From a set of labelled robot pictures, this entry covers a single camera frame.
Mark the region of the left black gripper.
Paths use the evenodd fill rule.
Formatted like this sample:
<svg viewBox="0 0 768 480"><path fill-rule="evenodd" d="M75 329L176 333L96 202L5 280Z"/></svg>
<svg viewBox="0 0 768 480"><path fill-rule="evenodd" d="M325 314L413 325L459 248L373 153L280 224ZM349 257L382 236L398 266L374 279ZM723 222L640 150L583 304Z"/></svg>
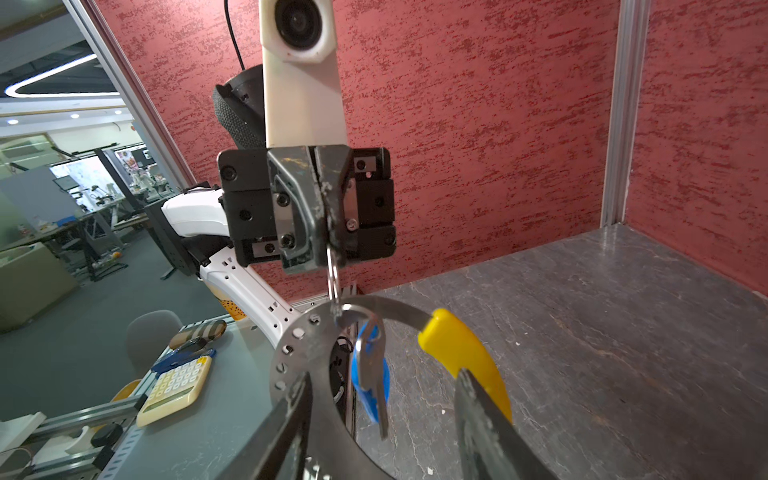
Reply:
<svg viewBox="0 0 768 480"><path fill-rule="evenodd" d="M346 145L228 150L218 168L229 237L242 266L278 261L288 274L390 257L394 182L385 148Z"/></svg>

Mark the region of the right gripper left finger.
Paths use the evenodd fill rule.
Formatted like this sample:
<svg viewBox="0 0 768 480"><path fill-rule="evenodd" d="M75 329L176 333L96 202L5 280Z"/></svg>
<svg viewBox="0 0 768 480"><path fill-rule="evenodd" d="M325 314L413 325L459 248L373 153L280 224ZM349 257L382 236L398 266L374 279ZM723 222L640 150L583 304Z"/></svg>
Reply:
<svg viewBox="0 0 768 480"><path fill-rule="evenodd" d="M302 373L217 479L303 479L313 404Z"/></svg>

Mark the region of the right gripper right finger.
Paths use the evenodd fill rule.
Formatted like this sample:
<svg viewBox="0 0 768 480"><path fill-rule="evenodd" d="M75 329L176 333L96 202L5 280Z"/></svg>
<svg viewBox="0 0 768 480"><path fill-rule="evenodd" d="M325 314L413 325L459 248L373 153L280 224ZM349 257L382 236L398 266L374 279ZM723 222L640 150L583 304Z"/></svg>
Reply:
<svg viewBox="0 0 768 480"><path fill-rule="evenodd" d="M455 424L465 479L556 479L467 369L456 378Z"/></svg>

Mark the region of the large perforated keyring yellow segment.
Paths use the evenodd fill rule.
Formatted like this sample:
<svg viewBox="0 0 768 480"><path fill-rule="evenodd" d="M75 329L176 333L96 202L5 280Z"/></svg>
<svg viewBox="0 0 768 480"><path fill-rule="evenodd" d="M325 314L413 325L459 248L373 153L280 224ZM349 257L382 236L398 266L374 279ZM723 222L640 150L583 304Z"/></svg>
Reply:
<svg viewBox="0 0 768 480"><path fill-rule="evenodd" d="M386 404L385 321L412 328L420 348L457 378L466 372L490 399L503 423L512 422L510 400L499 368L472 330L446 309L432 313L406 303L373 295L353 296L339 306L325 302L294 320L275 342L270 376L271 399L282 400L299 378L310 381L306 411L307 455L320 474L331 479L385 479L382 470L361 449L339 415L330 385L329 364L337 339L349 328L352 340L350 378L362 393L373 397L375 419L382 436L389 433Z"/></svg>

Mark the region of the small keys bunch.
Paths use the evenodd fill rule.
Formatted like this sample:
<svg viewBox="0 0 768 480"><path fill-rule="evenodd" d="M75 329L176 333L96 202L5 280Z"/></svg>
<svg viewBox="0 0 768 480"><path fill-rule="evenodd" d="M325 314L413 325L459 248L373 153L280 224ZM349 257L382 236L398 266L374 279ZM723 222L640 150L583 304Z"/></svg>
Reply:
<svg viewBox="0 0 768 480"><path fill-rule="evenodd" d="M335 322L339 327L350 322L363 324L355 343L358 383L363 391L370 392L375 398L380 437L385 440L389 433L389 420L384 385L386 348L384 323L381 317L368 307L341 303L336 255L330 244L326 246L326 260L331 313Z"/></svg>

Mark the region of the blue key tag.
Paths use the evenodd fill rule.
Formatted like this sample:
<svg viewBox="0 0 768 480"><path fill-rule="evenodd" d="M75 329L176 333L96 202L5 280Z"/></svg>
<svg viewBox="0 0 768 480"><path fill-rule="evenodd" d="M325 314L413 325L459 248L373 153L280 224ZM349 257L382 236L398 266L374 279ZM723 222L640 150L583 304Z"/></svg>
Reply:
<svg viewBox="0 0 768 480"><path fill-rule="evenodd" d="M386 334L383 322L373 319L366 322L354 346L353 384L363 401L369 418L379 425L380 435L387 436L387 395L389 370L385 359Z"/></svg>

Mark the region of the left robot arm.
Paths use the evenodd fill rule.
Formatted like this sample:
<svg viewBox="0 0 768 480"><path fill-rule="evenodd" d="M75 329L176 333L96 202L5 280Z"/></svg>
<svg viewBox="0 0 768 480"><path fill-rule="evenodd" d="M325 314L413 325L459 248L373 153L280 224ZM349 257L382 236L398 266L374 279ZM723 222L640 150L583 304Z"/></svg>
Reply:
<svg viewBox="0 0 768 480"><path fill-rule="evenodd" d="M218 156L220 182L198 184L145 209L156 243L175 268L277 343L298 317L255 271L277 261L288 274L386 258L395 252L389 152L345 145L270 148L263 69L213 91L235 148Z"/></svg>

